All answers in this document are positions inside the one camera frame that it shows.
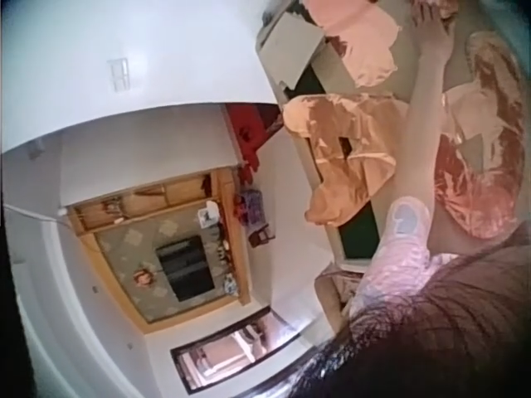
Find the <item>decorative tile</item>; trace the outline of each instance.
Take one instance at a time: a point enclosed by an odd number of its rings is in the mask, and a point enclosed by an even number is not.
[[[190,307],[197,307],[198,305],[203,304],[205,301],[206,300],[203,296],[197,296],[188,300]]]
[[[223,270],[222,267],[216,267],[216,266],[214,266],[214,267],[211,267],[211,268],[210,268],[210,272],[211,272],[212,276],[213,276],[214,278],[216,278],[217,276],[222,275],[223,272],[224,272],[224,270]]]
[[[179,312],[179,308],[176,307],[168,307],[166,308],[166,311],[164,311],[164,315],[174,315],[175,313]]]
[[[215,253],[219,244],[217,242],[207,242],[203,247],[207,253]]]
[[[158,228],[158,232],[165,236],[174,236],[178,228],[179,224],[177,222],[172,220],[164,220]]]
[[[160,286],[157,286],[155,289],[153,289],[153,296],[162,298],[168,294],[168,290],[165,288],[161,288]]]
[[[219,226],[218,225],[210,226],[203,233],[207,235],[208,237],[210,237],[211,239],[218,240],[219,235],[220,235]]]
[[[100,247],[105,253],[109,253],[111,246],[110,243],[100,240]]]
[[[148,261],[143,261],[142,266],[149,272],[157,272],[157,266],[155,264],[149,263]]]
[[[131,228],[125,234],[124,242],[132,246],[138,246],[142,243],[143,238],[144,234]]]

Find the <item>white wall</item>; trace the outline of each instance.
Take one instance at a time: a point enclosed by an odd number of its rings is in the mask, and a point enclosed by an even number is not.
[[[176,327],[161,332],[149,334],[146,339],[151,358],[151,366],[153,367],[155,377],[157,377],[162,397],[175,398],[188,396],[170,356],[171,349],[195,342],[217,330],[226,328],[252,315],[261,308],[263,308],[263,305],[255,300],[245,307],[242,307],[239,303],[233,303],[214,313],[208,314],[206,317],[200,317],[183,325],[177,325]],[[217,386],[193,394],[193,397],[225,398],[241,394],[284,369],[295,359],[303,355],[308,348],[309,344],[304,339],[295,340],[262,363]]]
[[[24,308],[25,304],[20,298],[17,301],[17,305],[26,334],[26,343],[32,360],[33,377],[39,398],[75,397],[76,393],[66,383],[64,377],[58,374],[55,364],[51,361],[45,348],[42,346],[43,343],[35,333]]]
[[[311,188],[292,138],[279,131],[258,153],[255,183],[262,190],[267,220],[276,238],[249,248],[254,294],[299,330],[324,320],[314,280],[333,260],[323,227],[304,218]],[[327,336],[329,330],[322,331]]]
[[[56,215],[59,203],[60,138],[46,138],[45,147],[35,161],[25,148],[2,156],[5,202],[37,217]],[[53,221],[6,214],[12,259],[22,263],[13,267],[17,293],[68,384],[82,398],[159,397],[144,335],[101,288],[73,232]]]
[[[255,51],[263,0],[19,0],[2,10],[2,151],[139,109],[275,103]],[[109,60],[129,60],[114,92]]]
[[[237,164],[217,104],[120,114],[63,130],[61,203]]]
[[[35,160],[27,146],[2,155],[2,190],[6,203],[53,217],[61,205],[61,136],[48,135],[42,142],[46,150]]]

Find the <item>electrical cord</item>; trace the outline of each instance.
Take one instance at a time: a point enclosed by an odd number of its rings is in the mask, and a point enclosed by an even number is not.
[[[29,218],[29,219],[32,219],[32,220],[36,220],[36,221],[41,221],[41,222],[51,222],[51,223],[55,223],[57,225],[60,225],[60,226],[64,226],[67,230],[69,230],[76,238],[78,237],[77,234],[76,234],[76,231],[74,231],[74,229],[72,228],[72,226],[70,226],[69,224],[67,224],[66,222],[64,221],[60,221],[60,220],[54,220],[54,219],[47,219],[47,218],[44,218],[44,217],[37,217],[37,216],[32,216],[31,214],[29,214],[29,212],[25,212],[23,209],[18,209],[17,207],[13,206],[13,205],[9,205],[7,203],[5,203],[3,205],[4,209],[8,210],[8,211],[12,211],[12,212],[15,212],[17,213],[19,216],[23,216],[23,217],[26,217],[26,218]],[[127,229],[124,231],[124,236],[122,236],[122,239],[120,239],[120,242],[123,242],[125,238],[125,235],[127,234]],[[91,251],[94,251],[95,253],[100,253],[102,255],[108,255],[110,253],[112,253],[114,250],[117,250],[121,247],[121,244],[116,246],[114,249],[112,250],[109,250],[109,251],[104,251],[102,249],[95,249],[94,247],[91,247],[91,245],[87,244],[86,242],[84,242],[83,240],[81,239],[78,239],[79,242],[81,242],[81,244],[86,247],[88,250],[91,250]]]

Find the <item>floor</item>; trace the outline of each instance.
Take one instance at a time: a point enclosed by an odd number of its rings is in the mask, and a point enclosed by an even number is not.
[[[317,344],[331,329],[314,291],[315,278],[333,261],[324,228],[308,223],[304,209],[311,188],[291,136],[282,129],[259,151],[254,176],[276,238],[248,247],[253,295]]]

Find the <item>dark hair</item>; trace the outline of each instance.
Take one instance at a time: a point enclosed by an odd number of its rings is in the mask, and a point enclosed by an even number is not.
[[[528,396],[530,249],[522,226],[501,245],[441,269],[419,294],[364,309],[289,397],[507,397],[515,388]]]

